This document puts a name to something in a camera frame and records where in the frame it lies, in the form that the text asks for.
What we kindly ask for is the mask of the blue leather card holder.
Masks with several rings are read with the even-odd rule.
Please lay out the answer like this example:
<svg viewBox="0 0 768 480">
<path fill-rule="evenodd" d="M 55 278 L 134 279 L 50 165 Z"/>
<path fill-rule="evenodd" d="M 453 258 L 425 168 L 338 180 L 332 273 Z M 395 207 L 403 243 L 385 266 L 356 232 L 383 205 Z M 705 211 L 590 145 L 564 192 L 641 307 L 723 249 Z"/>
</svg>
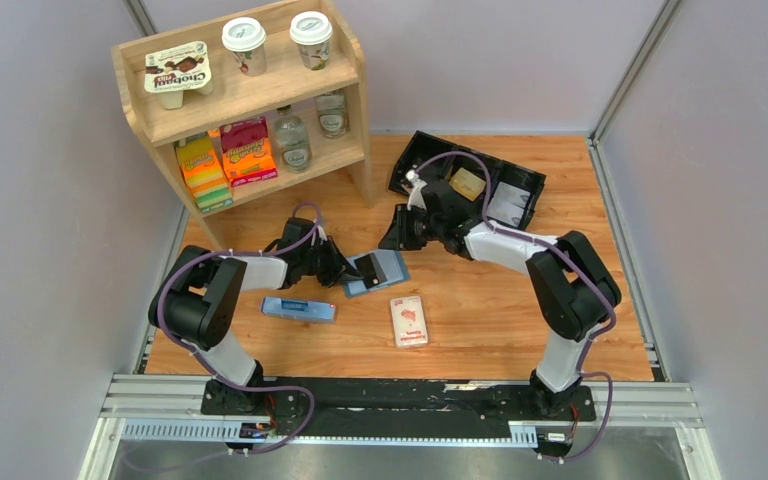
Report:
<svg viewBox="0 0 768 480">
<path fill-rule="evenodd" d="M 343 291 L 347 298 L 354 298 L 367 293 L 380 291 L 384 288 L 403 283 L 410 279 L 410 274 L 408 272 L 406 263 L 399 251 L 376 249 L 367 253 L 371 252 L 375 253 L 378 257 L 387 276 L 387 280 L 372 290 L 367 290 L 364 287 L 362 280 L 345 282 L 343 284 Z M 354 260 L 364 254 L 351 256 L 348 258 L 348 260 L 354 265 Z"/>
</svg>

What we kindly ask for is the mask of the black card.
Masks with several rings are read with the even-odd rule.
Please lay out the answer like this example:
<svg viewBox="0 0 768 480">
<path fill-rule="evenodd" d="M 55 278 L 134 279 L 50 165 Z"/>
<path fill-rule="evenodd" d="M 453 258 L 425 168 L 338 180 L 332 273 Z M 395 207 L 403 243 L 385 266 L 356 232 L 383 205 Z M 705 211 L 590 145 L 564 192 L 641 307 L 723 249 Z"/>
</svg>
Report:
<svg viewBox="0 0 768 480">
<path fill-rule="evenodd" d="M 385 271 L 375 253 L 367 253 L 354 260 L 356 270 L 367 290 L 380 286 L 387 280 Z"/>
</svg>

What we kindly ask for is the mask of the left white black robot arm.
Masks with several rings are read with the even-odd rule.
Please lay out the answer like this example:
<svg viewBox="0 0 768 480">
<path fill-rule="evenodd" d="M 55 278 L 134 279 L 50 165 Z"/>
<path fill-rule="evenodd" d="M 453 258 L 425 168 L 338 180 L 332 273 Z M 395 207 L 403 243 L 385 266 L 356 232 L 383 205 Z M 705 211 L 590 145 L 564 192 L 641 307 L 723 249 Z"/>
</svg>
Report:
<svg viewBox="0 0 768 480">
<path fill-rule="evenodd" d="M 231 331 L 239 295 L 285 290 L 308 276 L 324 287 L 362 278 L 321 225 L 291 217 L 263 251 L 185 247 L 152 299 L 148 320 L 229 386 L 227 401 L 250 415 L 264 405 L 266 388 L 261 364 Z"/>
</svg>

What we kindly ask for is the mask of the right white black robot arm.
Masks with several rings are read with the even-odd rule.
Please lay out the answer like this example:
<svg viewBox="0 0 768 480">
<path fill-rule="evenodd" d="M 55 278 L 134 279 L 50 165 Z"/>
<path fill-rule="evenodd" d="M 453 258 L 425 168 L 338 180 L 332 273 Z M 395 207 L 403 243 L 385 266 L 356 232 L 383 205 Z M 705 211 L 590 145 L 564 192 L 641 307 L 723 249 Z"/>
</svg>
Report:
<svg viewBox="0 0 768 480">
<path fill-rule="evenodd" d="M 427 182 L 411 171 L 405 181 L 408 200 L 396 206 L 380 248 L 416 251 L 438 242 L 453 255 L 526 275 L 550 329 L 530 403 L 539 416 L 558 417 L 580 382 L 593 336 L 615 318 L 616 281 L 581 232 L 529 234 L 487 219 L 445 180 Z"/>
</svg>

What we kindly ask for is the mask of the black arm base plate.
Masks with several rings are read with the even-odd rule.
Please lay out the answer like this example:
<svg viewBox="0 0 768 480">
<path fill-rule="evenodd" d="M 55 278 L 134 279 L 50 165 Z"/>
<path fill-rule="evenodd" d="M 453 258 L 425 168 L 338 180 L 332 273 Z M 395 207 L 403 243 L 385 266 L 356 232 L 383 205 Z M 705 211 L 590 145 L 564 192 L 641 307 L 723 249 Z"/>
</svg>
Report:
<svg viewBox="0 0 768 480">
<path fill-rule="evenodd" d="M 205 415 L 264 415 L 280 434 L 409 439 L 501 439 L 511 421 L 595 420 L 589 388 L 546 407 L 528 384 L 382 378 L 272 377 L 265 393 L 216 380 L 205 386 Z"/>
</svg>

